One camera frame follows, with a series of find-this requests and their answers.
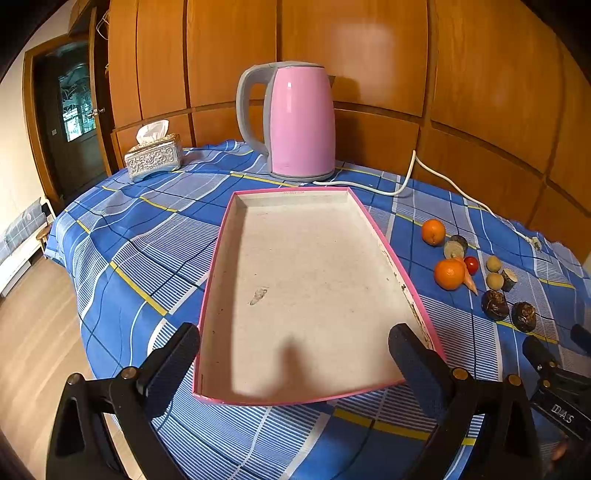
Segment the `wooden cabinet door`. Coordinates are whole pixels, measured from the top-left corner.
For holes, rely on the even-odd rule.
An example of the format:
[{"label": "wooden cabinet door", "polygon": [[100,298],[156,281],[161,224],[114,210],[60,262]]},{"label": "wooden cabinet door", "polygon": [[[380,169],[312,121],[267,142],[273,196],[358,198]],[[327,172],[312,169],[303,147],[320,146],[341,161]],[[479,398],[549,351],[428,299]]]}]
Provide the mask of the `wooden cabinet door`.
[{"label": "wooden cabinet door", "polygon": [[119,166],[117,165],[115,150],[113,149],[111,140],[114,123],[109,82],[106,77],[106,66],[108,62],[107,40],[99,35],[96,30],[97,23],[105,12],[106,7],[93,7],[90,13],[88,49],[90,95],[92,98],[92,115],[95,117],[96,138],[99,141],[99,149],[103,157],[103,163],[105,164],[105,171],[107,175],[111,176],[119,170]]}]

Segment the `tissue box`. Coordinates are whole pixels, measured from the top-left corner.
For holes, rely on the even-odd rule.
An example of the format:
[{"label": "tissue box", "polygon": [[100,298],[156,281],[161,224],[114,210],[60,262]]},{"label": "tissue box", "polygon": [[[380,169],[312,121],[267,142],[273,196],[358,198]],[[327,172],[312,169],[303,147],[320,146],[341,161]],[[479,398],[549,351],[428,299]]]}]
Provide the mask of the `tissue box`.
[{"label": "tissue box", "polygon": [[132,181],[141,181],[157,171],[171,171],[180,167],[183,147],[179,134],[165,135],[136,145],[125,154],[125,164]]}]

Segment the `blue plaid tablecloth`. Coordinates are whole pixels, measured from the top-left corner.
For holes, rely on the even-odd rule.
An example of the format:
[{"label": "blue plaid tablecloth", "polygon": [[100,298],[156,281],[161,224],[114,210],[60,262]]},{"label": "blue plaid tablecloth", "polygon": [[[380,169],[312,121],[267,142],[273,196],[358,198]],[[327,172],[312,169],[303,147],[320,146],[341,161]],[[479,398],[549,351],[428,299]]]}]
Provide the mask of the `blue plaid tablecloth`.
[{"label": "blue plaid tablecloth", "polygon": [[[235,141],[187,151],[173,173],[132,183],[121,170],[81,195],[56,219],[46,256],[69,272],[80,331],[97,378],[140,365],[183,322],[197,323],[225,208],[237,190],[291,188],[264,173],[262,157]],[[403,177],[339,163],[336,177],[393,191]],[[509,303],[528,301],[538,313],[532,335],[565,369],[591,376],[591,358],[570,340],[575,324],[591,329],[591,280],[573,254],[537,234],[542,251],[515,234],[522,225],[498,220],[461,196],[410,180],[397,197],[353,188],[390,241],[439,334],[450,366],[476,378],[517,373],[528,394],[537,375],[521,353],[525,334],[482,312],[485,272],[474,275],[479,297],[448,292],[433,279],[441,248],[421,240],[421,225],[439,218],[447,234],[463,235],[481,265],[491,255],[519,282]],[[337,401],[282,407],[201,403],[189,370],[166,414],[153,425],[194,479],[393,479],[418,455],[434,421],[405,385]],[[534,413],[543,456],[559,431]],[[474,417],[449,479],[457,478],[482,418]]]}]

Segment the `cherry tomato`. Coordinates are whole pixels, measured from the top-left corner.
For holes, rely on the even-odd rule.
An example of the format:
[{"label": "cherry tomato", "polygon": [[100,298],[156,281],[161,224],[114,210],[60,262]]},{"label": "cherry tomato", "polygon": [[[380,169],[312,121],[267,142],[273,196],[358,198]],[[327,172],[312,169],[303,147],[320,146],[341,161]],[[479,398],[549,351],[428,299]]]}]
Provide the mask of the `cherry tomato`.
[{"label": "cherry tomato", "polygon": [[466,257],[464,263],[468,267],[468,273],[470,275],[474,275],[478,271],[479,265],[476,257]]}]

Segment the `white power cord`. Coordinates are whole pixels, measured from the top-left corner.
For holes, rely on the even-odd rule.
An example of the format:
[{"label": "white power cord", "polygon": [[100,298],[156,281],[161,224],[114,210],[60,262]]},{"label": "white power cord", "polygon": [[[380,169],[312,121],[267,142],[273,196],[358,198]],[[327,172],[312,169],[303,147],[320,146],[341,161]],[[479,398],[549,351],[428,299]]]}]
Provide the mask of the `white power cord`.
[{"label": "white power cord", "polygon": [[[427,170],[428,172],[432,173],[433,175],[435,175],[436,177],[439,177],[440,179],[445,180],[446,182],[448,182],[452,187],[454,187],[458,193],[460,195],[462,195],[465,199],[470,200],[471,202],[476,203],[477,205],[480,205],[482,208],[484,208],[488,213],[490,213],[493,217],[501,220],[501,218],[495,214],[490,208],[488,208],[487,205],[485,205],[482,202],[479,202],[476,199],[473,199],[472,197],[470,197],[469,195],[467,195],[466,193],[464,193],[460,187],[458,187],[455,183],[453,183],[452,180],[448,179],[445,175],[440,174],[438,171],[433,170],[432,168],[427,167],[418,157],[417,157],[417,152],[415,150],[413,150],[413,157],[410,160],[410,165],[408,166],[408,172],[406,174],[406,177],[404,178],[404,182],[402,183],[402,186],[394,191],[394,192],[383,192],[382,190],[377,190],[374,189],[372,187],[368,187],[366,185],[361,185],[359,183],[354,183],[352,181],[341,181],[341,180],[334,180],[334,181],[315,181],[313,182],[314,185],[323,185],[323,186],[327,186],[327,185],[347,185],[347,186],[351,186],[351,187],[357,187],[360,189],[364,189],[367,190],[369,192],[372,193],[377,193],[379,195],[385,195],[386,197],[395,197],[396,195],[400,195],[402,193],[402,191],[406,188],[407,184],[408,184],[408,179],[410,178],[411,173],[413,172],[413,167],[414,167],[414,162],[417,162],[420,166],[422,166],[425,170]],[[534,248],[537,248],[537,246],[534,243],[534,240],[531,239],[528,236],[523,235],[523,233],[518,232],[517,230],[513,230],[518,236],[520,236],[523,240],[525,240],[526,242],[528,242],[530,245],[532,245]]]}]

